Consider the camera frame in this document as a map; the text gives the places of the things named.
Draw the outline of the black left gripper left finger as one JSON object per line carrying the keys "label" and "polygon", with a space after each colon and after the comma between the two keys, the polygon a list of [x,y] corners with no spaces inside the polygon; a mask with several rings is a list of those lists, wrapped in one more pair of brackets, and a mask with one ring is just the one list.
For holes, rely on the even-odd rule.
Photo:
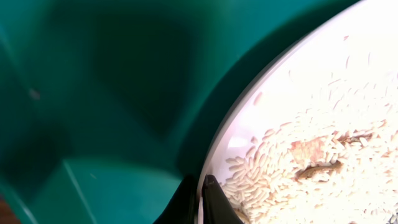
{"label": "black left gripper left finger", "polygon": [[194,224],[197,181],[188,175],[184,177],[164,211],[154,224]]}

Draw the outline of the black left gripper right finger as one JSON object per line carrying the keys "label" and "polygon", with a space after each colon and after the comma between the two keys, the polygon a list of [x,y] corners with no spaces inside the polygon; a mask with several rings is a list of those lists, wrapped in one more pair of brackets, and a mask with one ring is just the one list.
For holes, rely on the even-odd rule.
{"label": "black left gripper right finger", "polygon": [[215,176],[206,175],[201,196],[203,198],[204,224],[243,224],[223,193]]}

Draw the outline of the pink plate with food scraps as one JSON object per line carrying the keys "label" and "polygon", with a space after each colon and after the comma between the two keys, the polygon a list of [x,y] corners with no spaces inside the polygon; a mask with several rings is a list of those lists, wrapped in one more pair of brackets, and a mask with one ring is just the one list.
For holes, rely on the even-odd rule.
{"label": "pink plate with food scraps", "polygon": [[216,177],[243,223],[397,222],[397,2],[360,1],[295,44],[215,137]]}

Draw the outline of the teal serving tray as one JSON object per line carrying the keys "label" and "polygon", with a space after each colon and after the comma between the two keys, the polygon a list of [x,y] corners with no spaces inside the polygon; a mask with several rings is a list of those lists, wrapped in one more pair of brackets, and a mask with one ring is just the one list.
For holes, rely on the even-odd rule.
{"label": "teal serving tray", "polygon": [[22,223],[152,223],[224,116],[351,1],[1,1],[1,198]]}

